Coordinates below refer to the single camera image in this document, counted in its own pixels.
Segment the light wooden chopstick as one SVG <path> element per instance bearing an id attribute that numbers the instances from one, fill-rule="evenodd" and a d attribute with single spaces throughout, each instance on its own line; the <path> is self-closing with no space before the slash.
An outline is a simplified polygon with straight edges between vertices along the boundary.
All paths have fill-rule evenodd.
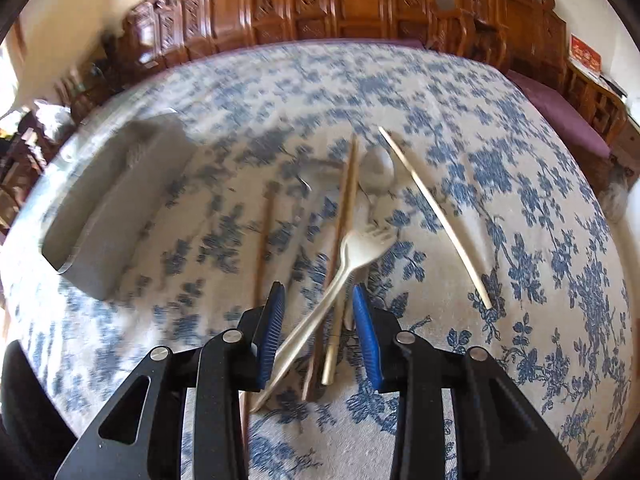
<path id="1" fill-rule="evenodd" d="M 357 195 L 358 162 L 352 160 L 348 165 L 348 180 L 346 190 L 342 193 L 340 223 L 340 242 L 344 240 L 348 231 L 352 228 L 352 211 Z M 344 312 L 346 304 L 345 286 L 338 291 L 333 304 L 332 325 L 326 342 L 326 356 L 321 375 L 321 385 L 328 386 L 334 382 L 335 367 L 337 363 L 338 349 L 340 348 L 341 333 L 343 328 Z"/>

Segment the dark thin chopstick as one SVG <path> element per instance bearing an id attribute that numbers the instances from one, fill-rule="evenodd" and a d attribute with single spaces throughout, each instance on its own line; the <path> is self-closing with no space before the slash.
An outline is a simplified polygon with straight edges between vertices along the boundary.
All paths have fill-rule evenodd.
<path id="1" fill-rule="evenodd" d="M 259 307 L 262 305 L 262 281 L 264 280 L 266 266 L 265 260 L 270 232 L 270 223 L 272 218 L 274 199 L 276 198 L 277 192 L 277 185 L 273 183 L 268 183 L 266 185 L 264 193 L 264 203 L 262 204 L 262 221 L 260 222 L 260 232 L 255 264 L 253 307 Z M 249 391 L 243 391 L 239 395 L 242 445 L 246 470 L 250 470 L 250 400 L 252 400 L 252 394 Z"/>

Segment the white plastic fork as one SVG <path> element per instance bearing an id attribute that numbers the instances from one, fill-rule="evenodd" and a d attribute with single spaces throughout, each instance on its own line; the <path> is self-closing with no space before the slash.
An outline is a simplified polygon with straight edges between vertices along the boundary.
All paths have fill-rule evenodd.
<path id="1" fill-rule="evenodd" d="M 390 228 L 368 224 L 364 229 L 350 230 L 340 246 L 340 266 L 318 304 L 292 329 L 280 345 L 273 362 L 271 378 L 262 393 L 250 401 L 250 412 L 257 413 L 288 374 L 299 352 L 331 310 L 334 300 L 358 269 L 381 258 L 395 244 L 396 234 Z"/>

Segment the steel spoon slotted handle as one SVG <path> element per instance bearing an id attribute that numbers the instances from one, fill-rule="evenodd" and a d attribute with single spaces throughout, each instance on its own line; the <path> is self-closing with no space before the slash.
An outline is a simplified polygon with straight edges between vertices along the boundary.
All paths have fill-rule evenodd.
<path id="1" fill-rule="evenodd" d="M 297 180 L 303 187 L 303 196 L 323 193 L 337 188 L 342 180 L 343 163 L 336 160 L 309 159 L 299 167 Z"/>

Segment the round steel spoon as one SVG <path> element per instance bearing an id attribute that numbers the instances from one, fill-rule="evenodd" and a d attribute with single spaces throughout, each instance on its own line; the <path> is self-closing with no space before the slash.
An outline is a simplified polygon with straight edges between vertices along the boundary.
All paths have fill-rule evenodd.
<path id="1" fill-rule="evenodd" d="M 378 226 L 375 209 L 378 200 L 390 192 L 395 182 L 392 156 L 382 146 L 370 146 L 360 160 L 359 186 L 369 201 L 368 222 Z"/>

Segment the pale bamboo chopstick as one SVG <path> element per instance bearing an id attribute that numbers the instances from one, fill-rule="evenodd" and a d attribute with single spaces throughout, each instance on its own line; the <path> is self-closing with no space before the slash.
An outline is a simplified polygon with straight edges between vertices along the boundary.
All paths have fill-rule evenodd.
<path id="1" fill-rule="evenodd" d="M 410 162 L 404 151 L 400 148 L 399 144 L 393 139 L 392 135 L 382 126 L 378 126 L 378 132 L 395 153 L 396 157 L 401 162 L 401 165 L 405 167 L 405 170 L 407 170 L 409 176 L 411 177 L 411 180 L 413 180 L 413 183 L 416 185 L 424 200 L 426 200 L 428 206 L 430 206 L 437 220 L 442 225 L 442 228 L 449 238 L 450 243 L 452 244 L 452 246 L 454 246 L 454 250 L 458 254 L 459 259 L 465 267 L 466 273 L 469 275 L 469 278 L 471 279 L 476 291 L 480 295 L 480 300 L 482 300 L 485 309 L 492 310 L 494 306 L 491 303 L 482 278 L 476 270 L 474 263 L 472 263 L 472 259 L 470 258 L 469 254 L 466 252 L 464 246 L 462 245 L 460 238 L 457 236 L 457 233 L 454 232 L 454 228 L 446 218 L 446 214 L 442 210 L 442 207 L 439 206 L 439 203 L 437 203 L 437 200 L 435 200 L 435 197 L 423 182 L 420 174 L 418 174 L 418 172 L 414 169 L 413 164 Z"/>

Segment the brown wooden chopstick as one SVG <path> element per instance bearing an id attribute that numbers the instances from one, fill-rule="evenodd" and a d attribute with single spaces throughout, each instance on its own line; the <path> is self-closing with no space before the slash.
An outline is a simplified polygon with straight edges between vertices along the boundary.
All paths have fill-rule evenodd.
<path id="1" fill-rule="evenodd" d="M 330 251 L 329 264 L 326 267 L 326 278 L 323 288 L 327 289 L 334 279 L 340 262 L 340 245 L 343 235 L 350 229 L 350 217 L 352 216 L 352 190 L 357 186 L 357 158 L 358 140 L 353 134 L 349 140 L 349 153 L 343 169 L 340 196 L 338 196 L 338 208 L 335 218 L 333 242 Z M 314 332 L 314 345 L 309 355 L 307 373 L 303 382 L 302 399 L 306 402 L 316 402 L 320 385 L 320 368 L 324 356 L 324 322 L 321 322 Z"/>

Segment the grey metal tray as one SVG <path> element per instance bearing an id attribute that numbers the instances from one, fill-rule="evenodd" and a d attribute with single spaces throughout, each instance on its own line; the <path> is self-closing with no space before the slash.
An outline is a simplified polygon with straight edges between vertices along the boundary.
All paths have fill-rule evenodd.
<path id="1" fill-rule="evenodd" d="M 127 122 L 63 195 L 43 235 L 43 258 L 86 295 L 111 296 L 142 228 L 195 150 L 172 110 Z"/>

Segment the blue floral tablecloth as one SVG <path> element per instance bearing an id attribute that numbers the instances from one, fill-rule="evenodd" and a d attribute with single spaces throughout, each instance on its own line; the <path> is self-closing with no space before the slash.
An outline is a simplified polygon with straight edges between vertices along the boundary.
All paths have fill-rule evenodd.
<path id="1" fill-rule="evenodd" d="M 63 196 L 108 140 L 172 110 L 198 149 L 138 233 L 120 289 L 96 300 L 40 245 Z M 438 348 L 485 347 L 587 479 L 626 434 L 632 327 L 608 222 L 558 135 L 487 65 L 388 44 L 286 44 L 160 74 L 96 112 L 52 164 L 1 251 L 18 340 L 81 432 L 145 353 L 235 325 L 255 264 L 288 285 L 285 328 L 320 299 L 338 198 L 303 214 L 299 170 L 392 136 L 482 277 L 480 298 L 430 204 L 403 171 L 373 218 L 396 233 L 374 304 Z"/>

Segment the grey fluffy duster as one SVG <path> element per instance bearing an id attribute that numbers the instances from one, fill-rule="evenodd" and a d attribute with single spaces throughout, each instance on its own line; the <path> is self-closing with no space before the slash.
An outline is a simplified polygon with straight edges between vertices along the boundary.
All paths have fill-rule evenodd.
<path id="1" fill-rule="evenodd" d="M 630 189 L 637 182 L 638 177 L 637 171 L 614 162 L 608 172 L 608 183 L 598 194 L 598 202 L 608 222 L 617 223 L 623 218 Z"/>

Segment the long carved wooden bench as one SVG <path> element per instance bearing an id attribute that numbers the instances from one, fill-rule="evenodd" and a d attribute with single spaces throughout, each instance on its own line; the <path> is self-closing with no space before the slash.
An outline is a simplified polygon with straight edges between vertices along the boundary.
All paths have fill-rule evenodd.
<path id="1" fill-rule="evenodd" d="M 168 68 L 210 56 L 289 41 L 388 40 L 471 54 L 472 15 L 436 0 L 142 0 L 103 41 L 95 82 L 55 86 L 80 122 L 111 96 Z"/>

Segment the red gift box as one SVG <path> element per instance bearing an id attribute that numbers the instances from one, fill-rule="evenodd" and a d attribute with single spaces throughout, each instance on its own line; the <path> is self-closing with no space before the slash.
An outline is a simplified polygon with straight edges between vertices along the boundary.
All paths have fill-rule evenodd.
<path id="1" fill-rule="evenodd" d="M 570 59 L 581 65 L 585 70 L 590 70 L 590 72 L 596 74 L 601 73 L 601 55 L 575 35 L 570 35 Z"/>

